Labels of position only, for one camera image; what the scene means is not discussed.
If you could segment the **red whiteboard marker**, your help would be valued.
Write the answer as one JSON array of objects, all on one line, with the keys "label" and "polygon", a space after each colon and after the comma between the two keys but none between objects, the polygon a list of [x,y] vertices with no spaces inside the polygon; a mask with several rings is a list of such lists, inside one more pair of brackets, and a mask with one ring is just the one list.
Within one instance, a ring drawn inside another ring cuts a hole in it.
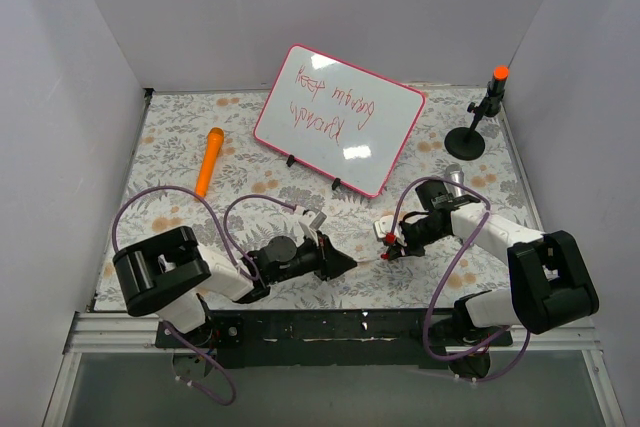
[{"label": "red whiteboard marker", "polygon": [[360,265],[375,264],[377,262],[386,261],[386,259],[380,256],[377,256],[375,258],[369,258],[369,259],[354,259],[354,261],[356,262],[357,266],[360,266]]}]

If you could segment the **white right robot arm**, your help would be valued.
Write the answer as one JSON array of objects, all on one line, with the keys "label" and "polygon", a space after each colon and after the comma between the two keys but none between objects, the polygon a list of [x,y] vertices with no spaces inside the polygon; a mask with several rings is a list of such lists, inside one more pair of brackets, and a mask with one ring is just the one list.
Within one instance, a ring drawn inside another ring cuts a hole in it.
[{"label": "white right robot arm", "polygon": [[410,188],[421,210],[394,212],[373,224],[386,247],[383,259],[421,257],[427,246],[456,238],[463,248],[477,246],[508,269],[508,288],[455,302],[451,324],[460,342],[475,344],[492,327],[519,325],[542,334],[598,312],[598,294],[568,232],[544,233],[494,214],[485,197],[453,179],[426,177]]}]

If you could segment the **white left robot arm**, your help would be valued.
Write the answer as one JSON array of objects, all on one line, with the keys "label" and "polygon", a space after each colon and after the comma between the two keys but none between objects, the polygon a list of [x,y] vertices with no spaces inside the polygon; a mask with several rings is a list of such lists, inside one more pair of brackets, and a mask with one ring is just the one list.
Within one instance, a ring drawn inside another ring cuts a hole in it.
[{"label": "white left robot arm", "polygon": [[309,231],[299,245],[287,236],[275,237],[236,267],[200,245],[191,228],[179,227],[123,248],[113,265],[130,316],[154,314],[172,324],[188,345],[200,347],[213,333],[200,289],[250,304],[269,295],[274,284],[307,273],[333,280],[357,261],[337,250],[328,236]]}]

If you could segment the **pink framed whiteboard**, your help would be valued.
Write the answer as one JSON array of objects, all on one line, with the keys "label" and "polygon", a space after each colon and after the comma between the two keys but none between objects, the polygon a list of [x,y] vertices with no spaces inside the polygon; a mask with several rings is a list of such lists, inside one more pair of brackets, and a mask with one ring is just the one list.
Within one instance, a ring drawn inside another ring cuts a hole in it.
[{"label": "pink framed whiteboard", "polygon": [[382,192],[425,95],[296,44],[259,114],[254,138],[365,197]]}]

